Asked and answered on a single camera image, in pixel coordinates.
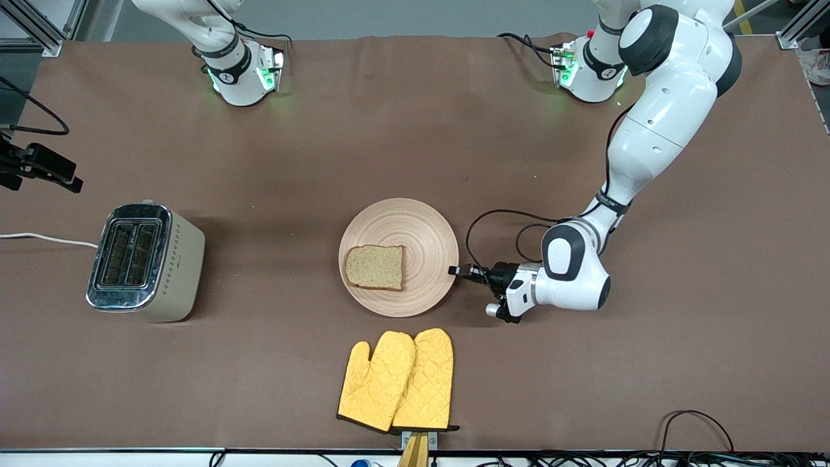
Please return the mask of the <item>aluminium frame profile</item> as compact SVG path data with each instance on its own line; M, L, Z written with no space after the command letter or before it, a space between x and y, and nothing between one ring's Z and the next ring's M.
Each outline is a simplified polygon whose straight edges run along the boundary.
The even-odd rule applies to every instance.
M798 49L798 41L828 12L830 12L830 0L809 0L781 30L777 30L776 40L779 49L785 51Z
M78 36L89 0L0 0L0 53L57 57Z

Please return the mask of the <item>beige chrome two-slot toaster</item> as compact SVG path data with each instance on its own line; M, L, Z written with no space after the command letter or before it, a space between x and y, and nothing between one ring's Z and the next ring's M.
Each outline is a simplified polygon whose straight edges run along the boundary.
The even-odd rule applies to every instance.
M86 302L143 322L183 321L195 305L205 247L202 230L163 204L116 207L102 228Z

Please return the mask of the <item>brown table cover sheet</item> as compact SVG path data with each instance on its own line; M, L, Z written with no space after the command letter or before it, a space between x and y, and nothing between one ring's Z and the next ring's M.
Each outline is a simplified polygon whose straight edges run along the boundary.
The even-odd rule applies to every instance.
M576 215L640 78L583 104L505 40L297 41L284 93L235 108L184 43L65 45L33 93L83 190L0 189L0 232L93 242L153 199L204 231L204 271L189 319L153 324L87 304L93 249L0 241L0 448L388 448L336 419L349 352L439 326L460 426L442 449L656 449L697 410L738 450L830 450L830 137L794 53L737 42L738 83L611 236L604 307L519 324L468 281L371 313L340 278L345 228L395 197L459 241L487 210Z

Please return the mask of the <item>yellow quilted oven mitt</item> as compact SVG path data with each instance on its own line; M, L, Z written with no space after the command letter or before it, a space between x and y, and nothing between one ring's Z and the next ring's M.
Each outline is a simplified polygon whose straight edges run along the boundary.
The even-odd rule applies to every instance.
M392 431L459 431L450 424L455 363L451 338L444 329L433 328L419 332L414 343L416 358Z
M371 431L389 432L416 353L413 338L403 332L383 332L376 346L357 342L345 367L336 418Z

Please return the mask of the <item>white sneaker shoe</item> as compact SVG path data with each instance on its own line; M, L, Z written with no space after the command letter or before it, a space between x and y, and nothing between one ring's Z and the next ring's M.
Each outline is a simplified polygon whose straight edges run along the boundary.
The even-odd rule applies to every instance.
M820 36L804 38L798 42L796 56L807 80L819 88L830 86L830 39L827 45Z

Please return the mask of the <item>brown bread toast slice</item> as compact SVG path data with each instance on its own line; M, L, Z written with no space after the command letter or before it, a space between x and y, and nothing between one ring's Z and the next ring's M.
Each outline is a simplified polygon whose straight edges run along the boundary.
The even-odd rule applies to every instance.
M359 289L402 291L405 248L402 245L362 245L347 252L344 275Z

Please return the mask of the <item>round light wooden plate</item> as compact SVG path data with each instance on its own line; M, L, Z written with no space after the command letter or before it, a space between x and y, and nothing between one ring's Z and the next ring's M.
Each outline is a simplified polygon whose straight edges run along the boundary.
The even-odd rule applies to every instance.
M349 252L358 247L402 247L402 290L362 289L346 275ZM344 231L338 251L349 294L385 317L415 317L436 307L453 286L448 269L459 264L459 247L447 219L411 198L389 198L365 207Z

